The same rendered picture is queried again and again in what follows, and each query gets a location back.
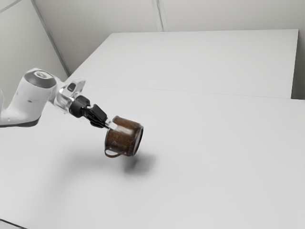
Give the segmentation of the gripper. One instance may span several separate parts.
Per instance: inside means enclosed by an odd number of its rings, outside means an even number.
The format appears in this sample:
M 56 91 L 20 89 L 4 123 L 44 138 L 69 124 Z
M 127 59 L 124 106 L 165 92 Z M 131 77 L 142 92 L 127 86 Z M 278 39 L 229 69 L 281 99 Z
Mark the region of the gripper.
M 69 112 L 76 118 L 84 116 L 94 127 L 112 130 L 117 128 L 117 125 L 107 117 L 107 114 L 98 105 L 90 106 L 90 100 L 83 95 L 79 95 L 70 105 Z

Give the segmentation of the brown mug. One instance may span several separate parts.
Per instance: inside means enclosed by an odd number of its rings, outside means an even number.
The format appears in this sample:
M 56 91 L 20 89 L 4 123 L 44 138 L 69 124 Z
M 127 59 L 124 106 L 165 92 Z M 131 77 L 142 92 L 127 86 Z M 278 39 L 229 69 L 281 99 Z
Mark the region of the brown mug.
M 142 139 L 144 127 L 137 122 L 115 116 L 105 137 L 104 153 L 107 157 L 135 156 Z

